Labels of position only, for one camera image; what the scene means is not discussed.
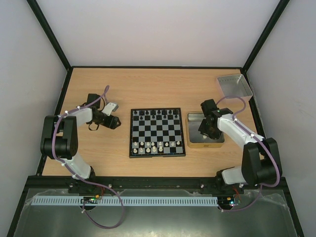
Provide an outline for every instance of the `white wall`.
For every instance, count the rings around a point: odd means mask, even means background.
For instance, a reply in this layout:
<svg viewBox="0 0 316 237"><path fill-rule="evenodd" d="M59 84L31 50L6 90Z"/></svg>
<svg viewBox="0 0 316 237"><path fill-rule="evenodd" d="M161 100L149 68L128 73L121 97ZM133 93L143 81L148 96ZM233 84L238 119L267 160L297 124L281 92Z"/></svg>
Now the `white wall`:
<svg viewBox="0 0 316 237"><path fill-rule="evenodd" d="M305 236L315 236L316 1L292 0L248 72Z"/></svg>
<svg viewBox="0 0 316 237"><path fill-rule="evenodd" d="M240 66L279 0L38 0L70 64Z"/></svg>
<svg viewBox="0 0 316 237"><path fill-rule="evenodd" d="M43 119L66 70L25 0L0 1L0 236L40 159Z"/></svg>

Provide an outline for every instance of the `tabletop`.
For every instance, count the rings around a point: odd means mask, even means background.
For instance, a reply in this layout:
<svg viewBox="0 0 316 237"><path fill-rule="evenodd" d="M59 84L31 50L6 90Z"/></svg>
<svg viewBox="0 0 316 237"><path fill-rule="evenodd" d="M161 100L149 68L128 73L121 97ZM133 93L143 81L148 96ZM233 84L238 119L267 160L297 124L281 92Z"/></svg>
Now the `tabletop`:
<svg viewBox="0 0 316 237"><path fill-rule="evenodd" d="M118 103L112 114L119 117L121 126L114 130L100 126L97 131L88 130L86 124L78 128L78 151L97 176L213 177L221 169L241 165L242 150L228 136L220 148L188 147L185 117L201 112L200 104L205 100L218 101L223 95L216 78L233 74L240 74L240 70L74 68L62 112L84 103L89 93L101 95L105 86L110 86L107 98ZM241 102L219 104L219 108L233 112L242 106ZM129 158L131 109L176 107L181 108L186 156ZM256 131L248 103L238 119ZM69 172L48 158L43 175Z"/></svg>

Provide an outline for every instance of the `chess board frame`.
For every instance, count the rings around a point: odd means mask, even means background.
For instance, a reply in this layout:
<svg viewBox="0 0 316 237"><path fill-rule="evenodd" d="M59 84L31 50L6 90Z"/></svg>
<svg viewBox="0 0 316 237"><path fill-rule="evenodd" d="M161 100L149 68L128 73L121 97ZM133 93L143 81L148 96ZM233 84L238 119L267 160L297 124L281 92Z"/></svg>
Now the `chess board frame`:
<svg viewBox="0 0 316 237"><path fill-rule="evenodd" d="M134 154L133 153L133 116L134 116L134 111L151 111L151 110L178 110L179 114L179 125L180 125L180 136L181 136L181 147L182 147L182 153L158 153L157 154ZM184 157L186 155L186 150L185 150L185 142L184 142L184 132L183 132L183 123L182 123L182 116L181 116L181 108L149 108L149 109L131 109L130 113L130 135L129 135L129 157L130 158L152 158L152 157Z"/></svg>

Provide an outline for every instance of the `white container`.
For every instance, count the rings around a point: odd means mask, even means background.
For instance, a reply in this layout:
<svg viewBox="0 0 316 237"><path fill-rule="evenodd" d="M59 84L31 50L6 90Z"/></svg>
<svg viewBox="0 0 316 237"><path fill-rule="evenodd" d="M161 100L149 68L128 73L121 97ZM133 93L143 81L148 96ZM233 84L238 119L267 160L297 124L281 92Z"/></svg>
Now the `white container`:
<svg viewBox="0 0 316 237"><path fill-rule="evenodd" d="M217 78L218 85L224 96L241 97L249 101L253 96L252 91L243 74L229 75ZM229 102L239 101L238 99L227 98Z"/></svg>

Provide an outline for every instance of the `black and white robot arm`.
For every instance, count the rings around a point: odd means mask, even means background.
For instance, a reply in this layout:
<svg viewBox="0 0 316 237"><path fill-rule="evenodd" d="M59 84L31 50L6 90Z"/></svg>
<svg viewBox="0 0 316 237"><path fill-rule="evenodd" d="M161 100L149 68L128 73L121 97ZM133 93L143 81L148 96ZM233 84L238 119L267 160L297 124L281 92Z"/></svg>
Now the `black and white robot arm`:
<svg viewBox="0 0 316 237"><path fill-rule="evenodd" d="M89 94L87 104L99 97L96 94ZM62 119L57 134L63 133L62 136L56 136L55 153L62 161L62 166L68 165L71 170L83 179L89 179L94 176L91 166L84 162L78 152L78 132L77 128L87 123L102 125L110 129L115 129L121 125L118 117L111 115L118 108L116 103L108 103L102 111L100 101L88 108L79 109L78 111ZM52 138L56 123L60 116L46 116L44 120L43 132L40 143L40 150L43 155L53 158L52 155Z"/></svg>
<svg viewBox="0 0 316 237"><path fill-rule="evenodd" d="M243 149L241 166L217 172L218 188L231 184L247 183L256 186L260 183L275 182L277 175L282 174L277 142L273 138L266 139L256 134L235 118L228 108L219 109L214 100L204 101L201 107L205 119L198 129L199 132L211 139L219 139L221 133L224 132ZM277 164L277 170L259 141L271 153Z"/></svg>

